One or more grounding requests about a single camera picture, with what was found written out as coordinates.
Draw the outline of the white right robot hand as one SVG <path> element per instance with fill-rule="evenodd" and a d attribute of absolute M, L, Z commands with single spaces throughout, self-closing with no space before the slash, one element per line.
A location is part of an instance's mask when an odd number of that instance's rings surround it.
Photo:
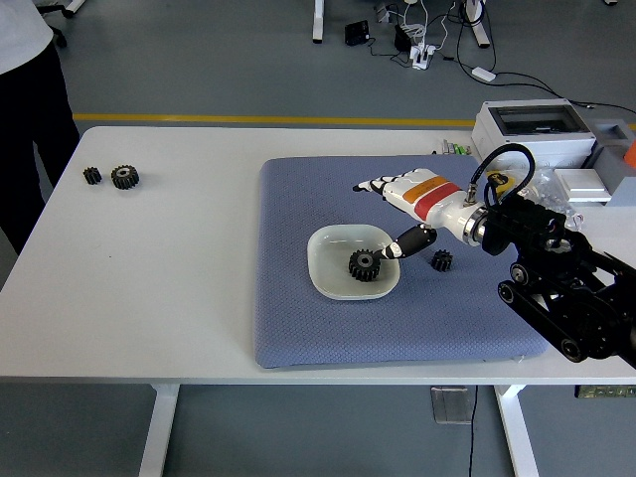
<path fill-rule="evenodd" d="M 428 169 L 383 176 L 360 183 L 353 190 L 375 192 L 417 221 L 416 226 L 376 251 L 377 258 L 402 259 L 414 255 L 435 242 L 440 228 L 466 244 L 479 243 L 478 223 L 486 215 L 483 204 L 468 201 L 466 191 Z"/>

